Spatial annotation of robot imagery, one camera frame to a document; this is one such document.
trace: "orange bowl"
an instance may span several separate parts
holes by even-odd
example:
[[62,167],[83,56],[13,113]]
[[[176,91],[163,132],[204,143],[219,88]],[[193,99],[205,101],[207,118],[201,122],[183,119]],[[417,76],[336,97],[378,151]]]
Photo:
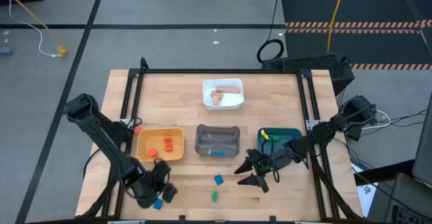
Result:
[[[165,137],[170,136],[172,151],[165,150]],[[183,157],[184,133],[180,128],[144,129],[138,135],[138,159],[140,161],[153,161],[149,150],[156,149],[157,157],[165,161],[175,161]]]

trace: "green block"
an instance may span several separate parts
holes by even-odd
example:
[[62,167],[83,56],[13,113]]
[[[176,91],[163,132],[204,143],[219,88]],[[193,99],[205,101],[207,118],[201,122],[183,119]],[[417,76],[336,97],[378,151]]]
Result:
[[280,140],[280,137],[279,137],[279,135],[273,135],[273,134],[269,134],[269,137],[272,137],[272,139],[274,140],[274,141],[278,141],[278,140]]
[[216,202],[216,201],[217,201],[217,192],[214,192],[214,193],[211,195],[211,198],[213,199],[214,202]]

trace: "white bowl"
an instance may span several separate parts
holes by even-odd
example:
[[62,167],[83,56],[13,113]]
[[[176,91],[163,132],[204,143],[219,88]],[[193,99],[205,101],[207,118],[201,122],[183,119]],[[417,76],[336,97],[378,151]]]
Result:
[[[212,106],[211,93],[216,90],[217,86],[237,86],[240,88],[240,93],[223,93],[219,106]],[[238,109],[242,106],[244,101],[243,83],[238,78],[205,80],[202,87],[202,101],[208,110]]]

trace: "blue block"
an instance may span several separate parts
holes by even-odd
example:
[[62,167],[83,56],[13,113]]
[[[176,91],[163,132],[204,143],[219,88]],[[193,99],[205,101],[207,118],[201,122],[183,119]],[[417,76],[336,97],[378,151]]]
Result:
[[153,208],[158,209],[158,210],[161,210],[161,208],[162,208],[162,203],[163,203],[163,201],[162,201],[161,199],[158,198],[158,199],[156,200],[155,204],[153,205]]
[[221,184],[223,184],[222,176],[220,176],[220,175],[215,176],[215,181],[216,181],[216,184],[217,184],[217,185],[221,185]]

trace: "yellow cable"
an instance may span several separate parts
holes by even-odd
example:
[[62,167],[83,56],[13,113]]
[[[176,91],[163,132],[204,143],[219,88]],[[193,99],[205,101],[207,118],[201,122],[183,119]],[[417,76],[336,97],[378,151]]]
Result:
[[62,47],[57,47],[57,50],[59,51],[60,57],[65,57],[66,53],[68,51],[68,48],[66,46],[66,44],[59,38],[57,37],[55,34],[53,34],[53,32],[51,30],[49,30],[49,28],[47,27],[47,25],[45,25],[43,22],[41,22],[29,9],[27,9],[27,7],[25,5],[23,5],[20,1],[18,0],[14,0],[16,1],[16,3],[20,4],[21,7],[26,10],[39,24],[41,24],[48,32],[49,34],[55,39],[57,40],[62,46]]
[[330,52],[330,42],[331,42],[331,32],[333,31],[333,23],[335,22],[336,13],[339,9],[340,0],[337,0],[335,11],[333,12],[333,17],[330,22],[329,38],[327,39],[327,53]]

